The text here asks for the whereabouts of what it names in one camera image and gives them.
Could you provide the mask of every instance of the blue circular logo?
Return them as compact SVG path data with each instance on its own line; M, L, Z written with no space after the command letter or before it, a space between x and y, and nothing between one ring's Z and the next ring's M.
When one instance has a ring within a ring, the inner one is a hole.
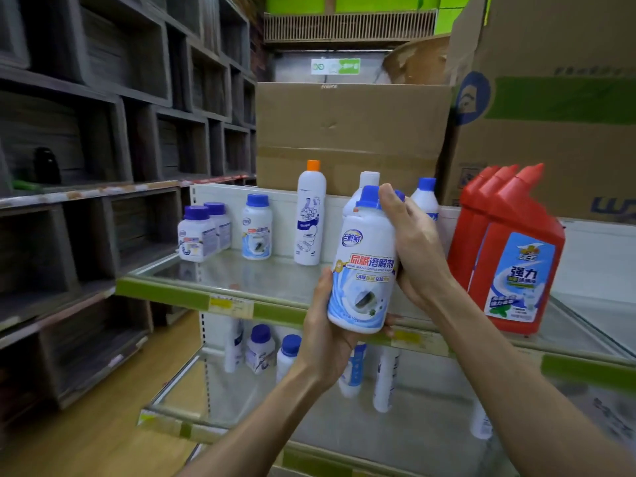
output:
M362 233L355 229L350 229L342 235L342 245L352 247L362 242Z
M470 72L459 87L455 101L455 123L465 125L477 120L490 103L490 82L480 72Z

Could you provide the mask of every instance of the cardboard box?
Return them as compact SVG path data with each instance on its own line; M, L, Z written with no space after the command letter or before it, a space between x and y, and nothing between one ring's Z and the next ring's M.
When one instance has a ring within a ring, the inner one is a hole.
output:
M351 196L365 170L411 194L435 174L450 97L436 85L259 83L258 185L295 191L316 159L328 194Z
M635 224L634 10L636 0L470 0L449 45L455 129L440 202L457 205L487 165L544 162L533 195L553 215Z

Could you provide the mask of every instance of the slatted grille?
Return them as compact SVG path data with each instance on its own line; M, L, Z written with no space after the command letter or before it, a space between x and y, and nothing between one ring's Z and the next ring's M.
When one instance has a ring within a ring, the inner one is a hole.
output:
M265 43L408 41L433 35L437 10L336 15L265 14Z

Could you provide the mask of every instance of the red toilet cleaner bottle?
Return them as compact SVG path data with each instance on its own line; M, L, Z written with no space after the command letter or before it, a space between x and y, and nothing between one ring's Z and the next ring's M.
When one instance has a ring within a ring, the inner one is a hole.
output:
M462 265L466 258L466 246L470 239L470 229L473 224L473 199L477 191L483 186L495 173L499 170L499 166L486 167L471 182L466 184L462 190L462 195L459 197L459 203L462 210L459 213L457 219L457 226L455 227L455 234L453 240L450 243L449 249L449 268L450 273L462 285L462 288L468 289L468 282L471 277L471 273L462 272Z
M524 168L490 198L490 225L469 294L502 331L539 330L565 245L556 217L530 197L543 164Z
M459 264L458 271L459 279L455 278L464 289L470 288L475 261L477 260L483 237L486 234L486 229L488 229L487 210L490 200L498 190L514 177L518 168L518 165L513 165L499 169L477 189L467 206L473 211L473 220L462 251L462 261Z

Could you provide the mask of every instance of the forearm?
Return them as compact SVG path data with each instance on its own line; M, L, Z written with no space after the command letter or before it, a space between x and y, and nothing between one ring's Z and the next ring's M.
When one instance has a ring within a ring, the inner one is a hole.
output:
M321 392L309 372L294 365L247 418L179 477L266 476L291 434Z
M454 280L433 298L431 317L521 475L636 474L631 455L529 365Z

